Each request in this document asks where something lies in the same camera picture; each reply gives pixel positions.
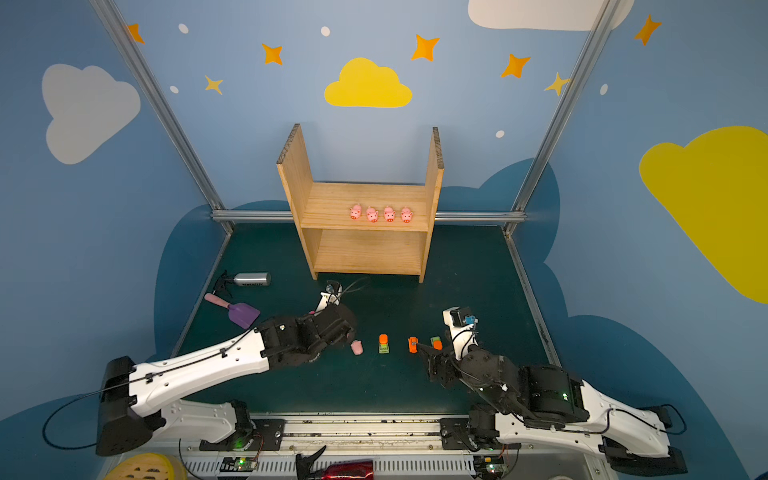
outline pink shovel handle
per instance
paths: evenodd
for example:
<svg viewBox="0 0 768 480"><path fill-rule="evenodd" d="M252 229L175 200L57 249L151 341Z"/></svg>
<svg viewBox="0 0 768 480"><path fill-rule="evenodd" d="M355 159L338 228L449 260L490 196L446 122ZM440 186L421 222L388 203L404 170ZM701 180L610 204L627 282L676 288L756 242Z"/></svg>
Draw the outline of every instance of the pink shovel handle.
<svg viewBox="0 0 768 480"><path fill-rule="evenodd" d="M218 296L213 295L212 293L206 293L204 298L211 303L217 304L218 306L222 306L227 309L230 308L229 302L219 298Z"/></svg>

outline yellow star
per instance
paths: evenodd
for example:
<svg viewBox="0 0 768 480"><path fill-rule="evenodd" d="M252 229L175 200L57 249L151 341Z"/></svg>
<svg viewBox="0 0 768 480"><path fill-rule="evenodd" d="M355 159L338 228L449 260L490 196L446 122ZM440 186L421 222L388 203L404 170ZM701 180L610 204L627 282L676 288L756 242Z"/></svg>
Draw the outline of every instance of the yellow star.
<svg viewBox="0 0 768 480"><path fill-rule="evenodd" d="M544 89L544 91L554 90L554 91L556 91L558 93L558 97L559 97L560 93L561 93L561 90L563 88L563 85L567 84L569 81L571 81L571 79L570 78L566 78L565 80L563 80L562 78L560 78L560 72L554 74L554 76L555 76L554 83L552 85L546 87Z"/></svg>
<svg viewBox="0 0 768 480"><path fill-rule="evenodd" d="M210 78L208 78L208 75L205 76L205 79L208 80L208 86L205 87L205 89L206 90L215 90L215 91L219 92L219 95L221 95L221 90L219 90L219 84L223 80L213 81Z"/></svg>
<svg viewBox="0 0 768 480"><path fill-rule="evenodd" d="M634 37L638 40L643 41L643 45L648 45L648 39L650 36L654 33L654 31L661 26L661 22L654 22L650 15L648 15L648 20L645 21L645 25L643 25L643 29L640 30L637 35Z"/></svg>

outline yellow round object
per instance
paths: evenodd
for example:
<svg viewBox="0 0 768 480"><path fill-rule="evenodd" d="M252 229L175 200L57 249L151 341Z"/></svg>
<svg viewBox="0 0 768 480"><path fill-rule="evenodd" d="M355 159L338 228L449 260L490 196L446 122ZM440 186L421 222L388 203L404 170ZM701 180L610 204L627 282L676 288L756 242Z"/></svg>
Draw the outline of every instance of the yellow round object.
<svg viewBox="0 0 768 480"><path fill-rule="evenodd" d="M104 480L187 480L187 470L176 457L142 453L115 467Z"/></svg>

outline wooden shelf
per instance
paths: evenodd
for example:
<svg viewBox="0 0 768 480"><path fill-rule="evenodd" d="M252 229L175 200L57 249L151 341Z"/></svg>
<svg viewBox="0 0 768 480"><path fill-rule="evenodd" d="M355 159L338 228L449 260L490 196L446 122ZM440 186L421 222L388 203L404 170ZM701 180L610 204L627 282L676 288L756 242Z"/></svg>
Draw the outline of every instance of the wooden shelf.
<svg viewBox="0 0 768 480"><path fill-rule="evenodd" d="M316 272L421 275L426 232L323 230Z"/></svg>
<svg viewBox="0 0 768 480"><path fill-rule="evenodd" d="M326 184L314 183L310 198L301 218L302 228L326 228L332 230L404 230L426 232L428 229L425 191L423 185L385 184ZM355 204L362 207L362 216L353 220L349 209ZM379 211L375 223L366 219L366 208ZM393 222L384 220L384 207L392 207L397 213ZM400 210L410 208L413 220L400 219Z"/></svg>
<svg viewBox="0 0 768 480"><path fill-rule="evenodd" d="M424 281L443 176L437 127L432 129L424 185L315 182L299 124L293 125L277 170L312 278L318 272L392 273L419 275L419 282ZM349 209L356 204L362 216L353 220ZM379 211L377 222L366 219L368 207ZM385 207L395 210L393 222L384 219ZM403 207L413 211L409 223L400 218Z"/></svg>

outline pink pig toy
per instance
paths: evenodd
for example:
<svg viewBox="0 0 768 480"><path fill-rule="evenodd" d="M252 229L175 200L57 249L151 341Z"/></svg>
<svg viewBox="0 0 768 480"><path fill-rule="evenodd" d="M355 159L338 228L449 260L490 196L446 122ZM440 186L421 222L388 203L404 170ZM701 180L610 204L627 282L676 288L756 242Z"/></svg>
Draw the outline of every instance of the pink pig toy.
<svg viewBox="0 0 768 480"><path fill-rule="evenodd" d="M366 215L368 215L368 220L371 220L373 223L379 219L379 211L373 207L368 207Z"/></svg>
<svg viewBox="0 0 768 480"><path fill-rule="evenodd" d="M395 211L392 207L387 207L384 209L384 220L388 222L395 221Z"/></svg>
<svg viewBox="0 0 768 480"><path fill-rule="evenodd" d="M400 211L400 217L402 217L402 221L410 223L411 219L413 218L413 212L410 208L405 207Z"/></svg>
<svg viewBox="0 0 768 480"><path fill-rule="evenodd" d="M362 207L357 204L354 207L349 209L349 218L352 220L357 220L360 218L360 214L362 213Z"/></svg>

